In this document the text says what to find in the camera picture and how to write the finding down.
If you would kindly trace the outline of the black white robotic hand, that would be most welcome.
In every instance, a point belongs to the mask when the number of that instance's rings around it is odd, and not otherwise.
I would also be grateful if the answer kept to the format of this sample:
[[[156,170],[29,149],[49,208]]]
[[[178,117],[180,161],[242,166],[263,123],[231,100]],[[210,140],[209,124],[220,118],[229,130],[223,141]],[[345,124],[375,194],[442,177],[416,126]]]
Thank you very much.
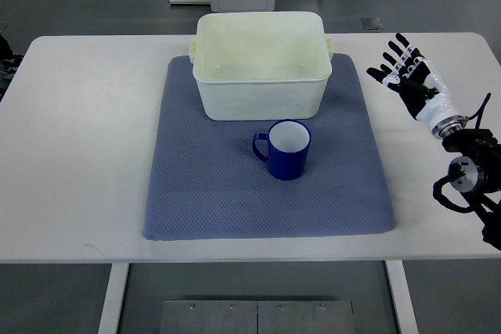
[[[436,66],[400,33],[388,42],[387,64],[367,69],[377,82],[398,93],[414,120],[427,125],[430,133],[443,139],[464,129],[467,117],[452,103],[452,94]]]

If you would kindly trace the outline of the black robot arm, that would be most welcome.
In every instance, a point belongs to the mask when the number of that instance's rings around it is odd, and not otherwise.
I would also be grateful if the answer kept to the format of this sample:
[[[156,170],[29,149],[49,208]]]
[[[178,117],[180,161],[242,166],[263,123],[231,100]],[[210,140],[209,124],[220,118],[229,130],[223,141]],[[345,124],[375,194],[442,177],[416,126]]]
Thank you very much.
[[[483,241],[500,248],[500,203],[489,198],[500,191],[500,143],[489,129],[480,128],[487,94],[470,117],[448,117],[432,128],[449,153],[459,153],[447,175],[433,185],[433,197],[445,208],[461,214],[475,213],[483,222]]]

